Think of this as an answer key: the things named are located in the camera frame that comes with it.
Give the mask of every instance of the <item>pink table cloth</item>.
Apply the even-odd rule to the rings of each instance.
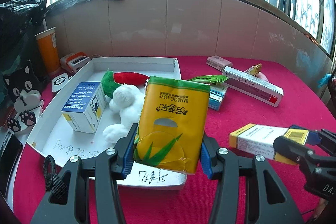
[[[182,79],[199,75],[216,75],[220,72],[206,65],[206,57],[177,57]],[[259,61],[226,58],[234,68],[246,70]],[[281,87],[284,97],[277,108],[267,105],[248,95],[229,89],[220,111],[209,109],[205,131],[216,138],[222,147],[228,147],[228,136],[234,130],[248,124],[265,124],[289,127],[297,124],[309,129],[326,128],[336,132],[336,121],[322,101],[296,75],[278,63],[260,61],[262,72],[268,80]],[[51,87],[43,93],[45,103],[52,99]],[[318,154],[324,152],[314,147]],[[14,185],[14,212],[23,224],[28,224],[40,203],[45,183],[42,166],[44,158],[30,146],[24,148]],[[303,189],[305,178],[298,166],[271,161],[299,210],[306,212],[315,208],[318,198]],[[245,213],[245,179],[240,178],[239,210],[237,223],[243,223]],[[203,174],[201,166],[197,173],[187,178],[180,191],[160,191],[119,187],[120,199],[128,224],[207,223],[214,200],[216,181]],[[94,181],[90,184],[91,223],[97,224]]]

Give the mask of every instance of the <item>black circle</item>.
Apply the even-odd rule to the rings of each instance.
[[[64,81],[65,81],[65,77],[60,77],[60,78],[58,78],[58,79],[55,80],[54,85],[60,85],[60,84],[62,84]]]

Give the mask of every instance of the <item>white tray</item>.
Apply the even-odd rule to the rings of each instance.
[[[113,147],[105,142],[102,132],[107,126],[120,123],[120,117],[112,116],[108,104],[102,114],[96,134],[73,131],[61,115],[63,105],[80,82],[101,81],[108,69],[114,72],[133,71],[148,76],[181,79],[179,63],[175,58],[94,58],[76,73],[49,103],[31,131],[27,143],[44,157],[52,155],[56,164],[61,167],[73,155],[86,159]],[[118,181],[118,184],[136,188],[177,190],[183,188],[185,181],[186,175],[184,174],[134,163],[132,172],[124,181]]]

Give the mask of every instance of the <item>green plush fabric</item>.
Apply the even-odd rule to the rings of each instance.
[[[112,99],[113,92],[117,89],[117,87],[121,86],[122,84],[116,83],[114,81],[113,71],[108,70],[107,72],[105,72],[101,80],[101,85],[103,86],[104,93]]]

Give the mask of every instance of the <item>red logo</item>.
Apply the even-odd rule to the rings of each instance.
[[[278,98],[275,96],[271,96],[271,98],[268,100],[269,102],[271,102],[272,104],[275,104],[277,102]]]

